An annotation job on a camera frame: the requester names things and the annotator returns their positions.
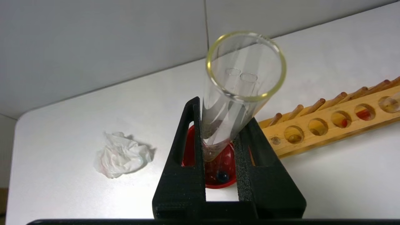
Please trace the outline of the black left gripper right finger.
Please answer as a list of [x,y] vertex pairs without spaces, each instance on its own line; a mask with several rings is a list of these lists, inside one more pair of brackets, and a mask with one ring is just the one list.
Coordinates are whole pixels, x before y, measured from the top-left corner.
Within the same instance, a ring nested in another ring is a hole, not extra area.
[[253,118],[234,139],[239,201],[260,219],[301,219],[306,200]]

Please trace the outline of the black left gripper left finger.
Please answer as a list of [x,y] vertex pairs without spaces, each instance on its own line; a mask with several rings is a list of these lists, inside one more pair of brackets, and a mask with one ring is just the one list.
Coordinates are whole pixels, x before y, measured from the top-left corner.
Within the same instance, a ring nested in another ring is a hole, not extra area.
[[[152,200],[155,219],[195,217],[196,208],[206,201],[204,157],[200,128],[200,98],[187,101],[174,141]],[[189,124],[194,123],[194,161],[183,167]]]

